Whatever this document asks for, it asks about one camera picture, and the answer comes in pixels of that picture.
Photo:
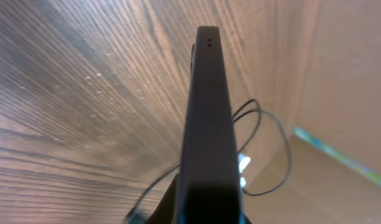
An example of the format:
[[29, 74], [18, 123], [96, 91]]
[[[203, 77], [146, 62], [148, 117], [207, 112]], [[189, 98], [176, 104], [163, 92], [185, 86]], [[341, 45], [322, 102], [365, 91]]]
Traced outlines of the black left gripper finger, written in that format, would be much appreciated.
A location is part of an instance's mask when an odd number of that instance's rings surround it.
[[176, 174], [171, 184], [169, 185], [167, 191], [165, 192], [164, 196], [162, 197], [160, 203], [158, 204], [157, 208], [146, 221], [146, 224], [172, 223], [175, 211], [178, 177], [179, 174]]

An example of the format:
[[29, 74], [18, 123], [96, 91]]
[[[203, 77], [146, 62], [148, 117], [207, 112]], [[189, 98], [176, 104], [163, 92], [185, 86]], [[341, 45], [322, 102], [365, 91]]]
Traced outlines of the Galaxy smartphone blue screen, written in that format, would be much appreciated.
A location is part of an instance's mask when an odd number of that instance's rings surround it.
[[197, 30], [173, 223], [243, 223], [239, 166], [218, 27]]

